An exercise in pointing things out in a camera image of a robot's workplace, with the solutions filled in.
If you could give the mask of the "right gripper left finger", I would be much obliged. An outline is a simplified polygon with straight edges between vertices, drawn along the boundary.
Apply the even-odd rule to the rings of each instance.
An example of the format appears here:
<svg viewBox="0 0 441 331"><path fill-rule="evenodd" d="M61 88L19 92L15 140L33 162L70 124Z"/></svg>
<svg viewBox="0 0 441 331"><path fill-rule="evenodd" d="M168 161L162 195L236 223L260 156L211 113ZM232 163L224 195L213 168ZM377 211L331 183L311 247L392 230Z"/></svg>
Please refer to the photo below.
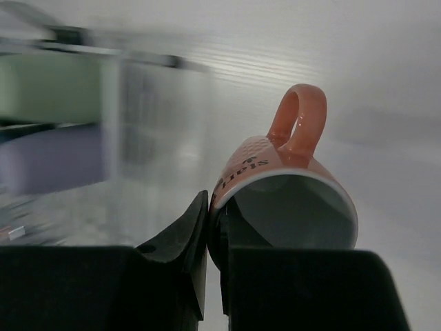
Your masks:
<svg viewBox="0 0 441 331"><path fill-rule="evenodd" d="M130 246L4 246L2 330L196 330L204 316L208 193Z"/></svg>

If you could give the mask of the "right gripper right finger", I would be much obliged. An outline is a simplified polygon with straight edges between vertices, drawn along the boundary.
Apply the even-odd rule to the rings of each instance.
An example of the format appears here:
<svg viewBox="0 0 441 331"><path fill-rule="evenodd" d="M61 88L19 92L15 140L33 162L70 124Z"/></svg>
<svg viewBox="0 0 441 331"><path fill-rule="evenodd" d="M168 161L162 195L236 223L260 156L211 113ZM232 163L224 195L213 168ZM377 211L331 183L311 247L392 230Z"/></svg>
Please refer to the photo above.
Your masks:
<svg viewBox="0 0 441 331"><path fill-rule="evenodd" d="M235 202L220 213L223 311L230 330L408 330L391 273L360 250L275 248Z"/></svg>

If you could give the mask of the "pink mug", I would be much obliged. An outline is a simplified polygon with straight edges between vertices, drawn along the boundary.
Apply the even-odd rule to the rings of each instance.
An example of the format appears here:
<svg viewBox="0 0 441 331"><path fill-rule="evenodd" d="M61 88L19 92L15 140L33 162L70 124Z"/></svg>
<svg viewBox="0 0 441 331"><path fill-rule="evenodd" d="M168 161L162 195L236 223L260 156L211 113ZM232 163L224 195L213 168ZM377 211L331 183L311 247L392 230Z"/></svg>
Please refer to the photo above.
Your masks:
<svg viewBox="0 0 441 331"><path fill-rule="evenodd" d="M232 205L274 247L354 248L356 207L314 156L326 120L327 98L319 87L290 87L269 132L244 140L225 164L212 192L211 227L219 227Z"/></svg>

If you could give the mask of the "lilac cup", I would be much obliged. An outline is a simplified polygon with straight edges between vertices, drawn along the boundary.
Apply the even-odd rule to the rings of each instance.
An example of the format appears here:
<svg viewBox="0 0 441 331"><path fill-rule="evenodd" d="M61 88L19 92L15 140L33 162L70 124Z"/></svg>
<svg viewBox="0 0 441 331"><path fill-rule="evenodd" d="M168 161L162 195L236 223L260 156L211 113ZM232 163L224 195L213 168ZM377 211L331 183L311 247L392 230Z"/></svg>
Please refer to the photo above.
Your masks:
<svg viewBox="0 0 441 331"><path fill-rule="evenodd" d="M98 125L56 128L1 144L1 183L20 194L47 194L106 179Z"/></svg>

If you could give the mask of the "light green cup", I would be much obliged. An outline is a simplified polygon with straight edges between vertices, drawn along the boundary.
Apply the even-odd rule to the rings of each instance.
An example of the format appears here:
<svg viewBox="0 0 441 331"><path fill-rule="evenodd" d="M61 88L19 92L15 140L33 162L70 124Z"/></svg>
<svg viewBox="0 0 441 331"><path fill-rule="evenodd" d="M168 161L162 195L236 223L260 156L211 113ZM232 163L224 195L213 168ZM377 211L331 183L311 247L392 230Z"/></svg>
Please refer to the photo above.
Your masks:
<svg viewBox="0 0 441 331"><path fill-rule="evenodd" d="M79 54L1 57L1 118L46 123L101 119L101 64Z"/></svg>

